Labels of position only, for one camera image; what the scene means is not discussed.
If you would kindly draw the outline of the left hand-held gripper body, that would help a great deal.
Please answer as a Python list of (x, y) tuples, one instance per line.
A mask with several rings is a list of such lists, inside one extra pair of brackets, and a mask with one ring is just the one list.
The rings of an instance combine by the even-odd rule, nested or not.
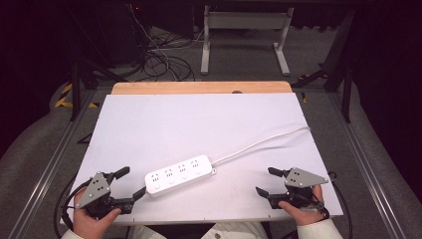
[(88, 186), (76, 204), (77, 209), (85, 209), (88, 214), (96, 219), (103, 219), (114, 209), (119, 208), (121, 214), (130, 214), (134, 199), (115, 199), (111, 194), (110, 185), (115, 178), (122, 174), (98, 172), (88, 181)]

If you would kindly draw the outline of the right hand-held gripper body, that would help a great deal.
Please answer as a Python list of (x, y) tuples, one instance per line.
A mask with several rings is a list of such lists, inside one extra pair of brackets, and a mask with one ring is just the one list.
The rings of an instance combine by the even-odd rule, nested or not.
[(289, 202), (297, 208), (308, 207), (315, 202), (312, 187), (328, 183), (327, 178), (297, 167), (285, 170), (284, 179), (287, 192), (269, 195), (269, 203), (273, 209), (280, 209), (280, 201)]

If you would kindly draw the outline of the white power strip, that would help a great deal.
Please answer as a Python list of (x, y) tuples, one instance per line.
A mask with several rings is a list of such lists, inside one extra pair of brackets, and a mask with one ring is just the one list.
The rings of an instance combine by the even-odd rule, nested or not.
[(210, 159), (199, 155), (147, 173), (144, 176), (146, 192), (151, 197), (157, 197), (209, 178), (215, 172)]

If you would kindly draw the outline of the person's left hand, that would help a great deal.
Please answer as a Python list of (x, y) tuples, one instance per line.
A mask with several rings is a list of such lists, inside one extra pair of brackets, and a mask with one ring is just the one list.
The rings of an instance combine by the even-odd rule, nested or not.
[(83, 239), (102, 239), (120, 212), (121, 210), (116, 208), (104, 218), (97, 220), (91, 217), (85, 209), (75, 209), (73, 232)]

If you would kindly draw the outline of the person's right hand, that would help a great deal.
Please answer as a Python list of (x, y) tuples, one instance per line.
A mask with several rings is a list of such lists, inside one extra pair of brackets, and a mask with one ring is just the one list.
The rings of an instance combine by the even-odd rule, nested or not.
[(325, 220), (325, 216), (320, 211), (302, 210), (286, 201), (280, 201), (279, 206), (291, 215), (298, 226), (306, 226)]

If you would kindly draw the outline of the person's light clothing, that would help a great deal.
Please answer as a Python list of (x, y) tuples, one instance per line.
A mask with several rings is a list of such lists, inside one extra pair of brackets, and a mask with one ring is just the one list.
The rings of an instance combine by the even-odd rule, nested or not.
[(269, 239), (259, 222), (135, 226), (130, 239)]

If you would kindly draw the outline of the white table cover board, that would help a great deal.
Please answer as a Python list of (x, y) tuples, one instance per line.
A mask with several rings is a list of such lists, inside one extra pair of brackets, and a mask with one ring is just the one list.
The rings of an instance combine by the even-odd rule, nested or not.
[(76, 178), (130, 167), (112, 183), (126, 198), (154, 170), (206, 155), (216, 172), (172, 192), (145, 195), (120, 224), (288, 219), (259, 196), (285, 190), (268, 168), (297, 167), (326, 176), (325, 165), (294, 94), (109, 95)]

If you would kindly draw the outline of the yellow black hazard tape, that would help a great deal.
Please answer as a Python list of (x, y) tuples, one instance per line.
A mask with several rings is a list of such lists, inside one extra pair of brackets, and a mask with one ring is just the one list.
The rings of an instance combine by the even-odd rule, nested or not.
[[(59, 96), (58, 100), (55, 103), (55, 108), (72, 108), (73, 103), (67, 102), (66, 98), (70, 94), (70, 91), (72, 89), (72, 83), (67, 83), (66, 86), (63, 88), (61, 95)], [(97, 109), (100, 107), (100, 103), (90, 103), (89, 108), (91, 109)]]

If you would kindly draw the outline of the black tripod stand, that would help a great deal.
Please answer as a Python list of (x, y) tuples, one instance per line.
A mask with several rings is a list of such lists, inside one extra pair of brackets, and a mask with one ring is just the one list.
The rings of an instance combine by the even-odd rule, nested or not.
[(75, 121), (77, 116), (82, 111), (82, 99), (81, 99), (81, 84), (88, 90), (95, 90), (98, 86), (97, 77), (94, 72), (99, 72), (105, 76), (107, 80), (112, 80), (117, 83), (123, 83), (124, 78), (118, 76), (100, 64), (93, 60), (79, 57), (73, 61), (71, 67), (71, 83), (72, 83), (72, 104), (73, 111), (71, 121)]

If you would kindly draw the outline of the black metal stand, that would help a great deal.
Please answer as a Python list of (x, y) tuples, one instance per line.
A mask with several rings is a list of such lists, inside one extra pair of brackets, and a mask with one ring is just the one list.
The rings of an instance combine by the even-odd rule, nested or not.
[(350, 122), (349, 105), (351, 97), (352, 70), (346, 62), (344, 46), (347, 42), (348, 33), (352, 25), (355, 11), (348, 10), (338, 27), (332, 45), (327, 53), (324, 62), (320, 65), (320, 69), (309, 76), (302, 76), (299, 80), (292, 84), (292, 87), (299, 89), (305, 85), (326, 76), (326, 82), (323, 88), (328, 93), (335, 92), (340, 85), (343, 85), (341, 114), (346, 122)]

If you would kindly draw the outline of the black equipment box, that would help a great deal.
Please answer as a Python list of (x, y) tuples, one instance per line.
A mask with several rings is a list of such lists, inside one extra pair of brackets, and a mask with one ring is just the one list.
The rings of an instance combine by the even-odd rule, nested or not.
[(97, 8), (97, 11), (110, 62), (118, 66), (142, 65), (144, 63), (144, 53), (140, 48), (142, 41), (128, 6), (104, 3)]

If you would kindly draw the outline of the aluminium floor rail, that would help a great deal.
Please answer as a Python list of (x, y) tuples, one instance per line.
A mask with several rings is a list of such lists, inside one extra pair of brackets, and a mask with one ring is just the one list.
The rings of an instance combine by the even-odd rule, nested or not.
[(10, 211), (10, 231), (6, 239), (23, 239), (42, 204), (71, 139), (96, 91), (82, 96), (82, 109), (72, 118), (72, 109), (51, 110), (36, 121), (7, 151), (8, 169), (3, 190), (6, 199), (0, 204)]
[(389, 203), (385, 191), (382, 188), (377, 176), (375, 175), (368, 158), (366, 157), (362, 146), (356, 136), (356, 133), (350, 122), (345, 120), (341, 111), (341, 103), (334, 93), (327, 94), (328, 99), (334, 108), (342, 128), (346, 133), (346, 137), (351, 144), (351, 151), (354, 155), (356, 164), (362, 174), (366, 186), (371, 194), (372, 200), (381, 216), (381, 219), (388, 231), (391, 239), (407, 239), (392, 207)]

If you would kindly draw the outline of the white metal desk frame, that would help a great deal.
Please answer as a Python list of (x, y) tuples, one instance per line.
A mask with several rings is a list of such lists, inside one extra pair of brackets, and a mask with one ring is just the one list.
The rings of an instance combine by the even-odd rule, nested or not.
[(282, 13), (249, 13), (249, 12), (218, 12), (211, 11), (211, 6), (206, 5), (203, 13), (203, 47), (200, 73), (207, 75), (210, 63), (210, 35), (211, 29), (257, 29), (280, 30), (278, 42), (273, 44), (280, 69), (284, 76), (291, 72), (284, 54), (284, 45), (294, 16), (294, 8), (288, 8)]

